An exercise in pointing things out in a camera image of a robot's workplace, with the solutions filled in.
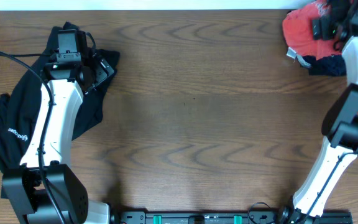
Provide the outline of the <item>red printed t-shirt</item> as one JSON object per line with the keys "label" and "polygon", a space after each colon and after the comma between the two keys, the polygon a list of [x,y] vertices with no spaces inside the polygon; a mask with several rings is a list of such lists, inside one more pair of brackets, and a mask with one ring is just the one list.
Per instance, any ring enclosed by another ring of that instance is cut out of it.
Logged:
{"label": "red printed t-shirt", "polygon": [[317,0],[290,11],[282,22],[283,36],[287,46],[301,56],[314,56],[317,60],[332,55],[341,55],[334,50],[333,40],[314,40],[312,20],[331,12],[326,0]]}

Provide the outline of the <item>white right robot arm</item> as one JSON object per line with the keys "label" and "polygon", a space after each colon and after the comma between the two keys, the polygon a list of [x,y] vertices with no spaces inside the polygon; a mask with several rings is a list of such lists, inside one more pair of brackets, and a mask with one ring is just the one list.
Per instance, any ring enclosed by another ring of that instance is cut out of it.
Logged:
{"label": "white right robot arm", "polygon": [[346,89],[327,112],[318,158],[277,223],[351,223],[349,212],[327,212],[327,199],[358,157],[358,1],[313,1],[283,21],[288,56],[313,72],[332,62]]}

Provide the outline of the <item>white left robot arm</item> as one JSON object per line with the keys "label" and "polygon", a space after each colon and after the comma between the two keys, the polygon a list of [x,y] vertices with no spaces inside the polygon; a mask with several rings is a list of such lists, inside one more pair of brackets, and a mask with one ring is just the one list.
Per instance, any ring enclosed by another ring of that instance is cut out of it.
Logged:
{"label": "white left robot arm", "polygon": [[33,136],[18,168],[2,177],[2,189],[20,223],[110,223],[107,203],[89,199],[70,167],[75,120],[84,97],[114,74],[95,52],[58,53],[35,77],[41,82]]}

